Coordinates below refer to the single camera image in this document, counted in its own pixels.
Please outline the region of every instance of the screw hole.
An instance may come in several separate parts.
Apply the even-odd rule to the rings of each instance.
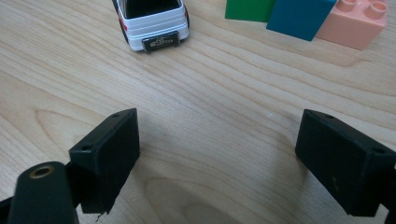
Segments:
[[[88,150],[88,149],[91,149],[91,148],[92,148],[91,145],[87,145],[87,146],[82,147],[81,149],[82,149],[83,151],[85,151],[85,150]]]
[[[33,170],[30,173],[30,178],[32,178],[32,179],[42,178],[44,176],[50,175],[52,172],[53,172],[52,166],[38,167],[37,169]]]
[[[383,148],[379,148],[379,147],[374,147],[374,148],[372,148],[372,150],[374,152],[376,152],[376,153],[379,153],[379,154],[384,154],[385,153],[385,150]]]

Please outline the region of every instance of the blue toy block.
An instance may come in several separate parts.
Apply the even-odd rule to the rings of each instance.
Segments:
[[[276,0],[267,29],[311,41],[336,0]]]

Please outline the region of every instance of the toy car rear window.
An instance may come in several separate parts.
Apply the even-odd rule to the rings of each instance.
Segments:
[[[125,19],[149,16],[180,7],[178,0],[120,0]]]

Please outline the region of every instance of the table surface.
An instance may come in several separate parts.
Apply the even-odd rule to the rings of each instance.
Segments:
[[[0,200],[136,107],[141,157],[98,223],[383,223],[382,206],[348,216],[294,147],[309,108],[396,148],[396,2],[362,51],[225,20],[226,0],[185,5],[189,39],[147,54],[110,0],[0,1]]]

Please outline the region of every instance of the toy car license plate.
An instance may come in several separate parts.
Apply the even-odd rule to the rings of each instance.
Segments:
[[[157,35],[154,37],[143,39],[142,41],[143,46],[145,47],[145,51],[153,51],[155,49],[163,48],[170,45],[177,46],[179,44],[178,31],[166,35]]]

